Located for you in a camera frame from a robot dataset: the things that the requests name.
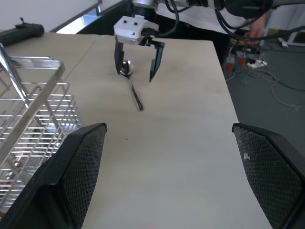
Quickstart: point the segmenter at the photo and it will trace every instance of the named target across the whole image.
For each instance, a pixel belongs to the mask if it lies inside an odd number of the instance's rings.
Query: metal spoon
[[[143,111],[144,110],[143,104],[142,104],[138,94],[136,93],[136,91],[134,89],[132,81],[130,80],[130,77],[133,73],[133,70],[134,70],[134,66],[131,63],[131,61],[129,61],[129,60],[123,61],[121,75],[125,76],[128,79],[130,89],[132,91],[132,94],[133,94],[135,103],[137,105],[137,108],[138,108],[139,111]]]

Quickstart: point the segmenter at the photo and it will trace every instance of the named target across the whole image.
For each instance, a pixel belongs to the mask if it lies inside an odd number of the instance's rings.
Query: black mesh panel
[[[62,189],[76,227],[84,222],[99,174],[103,131],[98,129],[84,137],[76,155],[62,177]]]
[[[280,229],[298,201],[303,183],[261,135],[234,130],[247,179],[273,229]]]

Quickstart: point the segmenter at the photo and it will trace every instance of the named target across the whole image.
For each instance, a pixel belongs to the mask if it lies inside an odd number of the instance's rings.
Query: robotic arm
[[[217,18],[221,17],[219,11],[226,8],[232,15],[251,19],[259,18],[269,9],[275,9],[282,5],[305,4],[305,0],[130,0],[130,3],[132,3],[132,17],[123,16],[114,26],[116,70],[118,74],[122,73],[124,43],[142,46],[154,45],[157,52],[156,58],[152,60],[151,81],[159,69],[165,46],[164,42],[153,41],[153,38],[165,37],[174,32],[173,28],[173,30],[167,33],[159,33],[159,25],[154,23],[159,3],[165,3],[169,10],[176,13],[176,23],[178,23],[179,11],[177,6],[209,7],[216,11]]]

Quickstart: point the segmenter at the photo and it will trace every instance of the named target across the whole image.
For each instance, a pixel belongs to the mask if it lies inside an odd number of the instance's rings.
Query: white shirt
[[[175,14],[167,10],[165,4],[159,4],[157,14],[162,15],[167,18],[175,19]],[[239,26],[245,22],[242,17],[236,17],[230,14],[226,9],[221,11],[224,19],[231,26]],[[206,7],[191,7],[186,11],[179,13],[180,21],[188,23],[194,27],[213,30],[216,32],[226,33],[218,23],[215,15],[215,11]]]

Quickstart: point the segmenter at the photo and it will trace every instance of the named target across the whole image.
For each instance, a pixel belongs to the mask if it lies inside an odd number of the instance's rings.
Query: metal wire rack
[[[27,82],[19,69],[52,70],[46,82]],[[50,57],[9,57],[0,44],[0,217],[35,171],[81,126],[62,62]]]

